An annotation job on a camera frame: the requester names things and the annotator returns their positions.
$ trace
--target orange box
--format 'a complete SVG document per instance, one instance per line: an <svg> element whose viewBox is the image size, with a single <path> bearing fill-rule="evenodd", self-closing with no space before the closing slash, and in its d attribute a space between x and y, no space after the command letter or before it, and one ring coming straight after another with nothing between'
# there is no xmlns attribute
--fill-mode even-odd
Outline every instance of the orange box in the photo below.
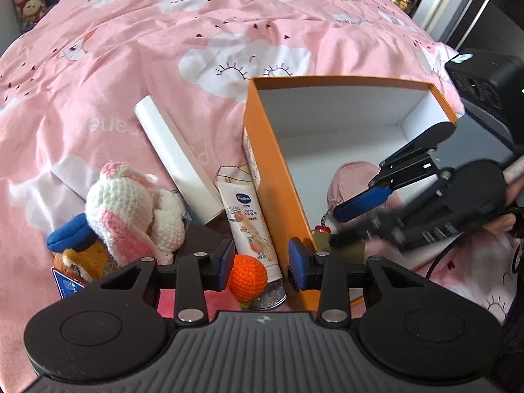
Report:
<svg viewBox="0 0 524 393"><path fill-rule="evenodd" d="M344 163L375 165L431 125L456 116L428 83L379 77L255 78L244 115L244 149L282 273L288 241L314 251L312 229L327 210L326 194ZM427 178L397 191L403 202L431 184ZM403 254L420 266L446 244ZM318 291L301 291L300 305L316 310Z"/></svg>

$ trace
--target pink bedspread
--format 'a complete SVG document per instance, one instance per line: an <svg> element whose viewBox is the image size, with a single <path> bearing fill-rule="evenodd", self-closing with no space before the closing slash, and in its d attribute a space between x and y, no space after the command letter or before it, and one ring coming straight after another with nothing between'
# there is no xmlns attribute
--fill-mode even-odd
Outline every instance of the pink bedspread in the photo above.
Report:
<svg viewBox="0 0 524 393"><path fill-rule="evenodd" d="M35 375L23 330L58 299L45 236L83 212L108 161L173 189L137 122L164 107L210 177L240 166L248 79L355 74L434 82L454 56L388 0L62 0L0 59L0 386Z"/></svg>

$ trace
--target crocheted orange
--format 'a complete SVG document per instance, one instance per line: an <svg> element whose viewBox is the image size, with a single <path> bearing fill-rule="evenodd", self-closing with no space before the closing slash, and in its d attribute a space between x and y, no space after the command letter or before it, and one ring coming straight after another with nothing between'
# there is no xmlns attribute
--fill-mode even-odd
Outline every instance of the crocheted orange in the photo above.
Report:
<svg viewBox="0 0 524 393"><path fill-rule="evenodd" d="M235 255L227 287L240 303L256 299L267 284L264 265L255 257Z"/></svg>

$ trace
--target white label on box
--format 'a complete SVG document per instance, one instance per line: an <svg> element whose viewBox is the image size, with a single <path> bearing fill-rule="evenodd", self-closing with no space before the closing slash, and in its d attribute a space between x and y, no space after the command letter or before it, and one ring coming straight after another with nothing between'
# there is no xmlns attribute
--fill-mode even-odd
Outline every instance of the white label on box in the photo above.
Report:
<svg viewBox="0 0 524 393"><path fill-rule="evenodd" d="M253 154L253 148L251 147L250 137L247 135L247 129L244 128L244 152L246 153L247 163L250 165L251 176L255 182L255 189L258 190L260 186L260 171L257 167L257 162L255 161L255 154Z"/></svg>

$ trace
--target blue oval logo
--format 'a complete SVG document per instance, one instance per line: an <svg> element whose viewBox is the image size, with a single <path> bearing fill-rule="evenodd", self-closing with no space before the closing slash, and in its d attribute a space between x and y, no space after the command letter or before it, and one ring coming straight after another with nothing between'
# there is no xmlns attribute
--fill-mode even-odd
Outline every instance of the blue oval logo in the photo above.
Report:
<svg viewBox="0 0 524 393"><path fill-rule="evenodd" d="M242 204L249 204L251 202L251 198L249 195L246 195L245 193L238 193L236 195L236 199L238 202L241 202Z"/></svg>

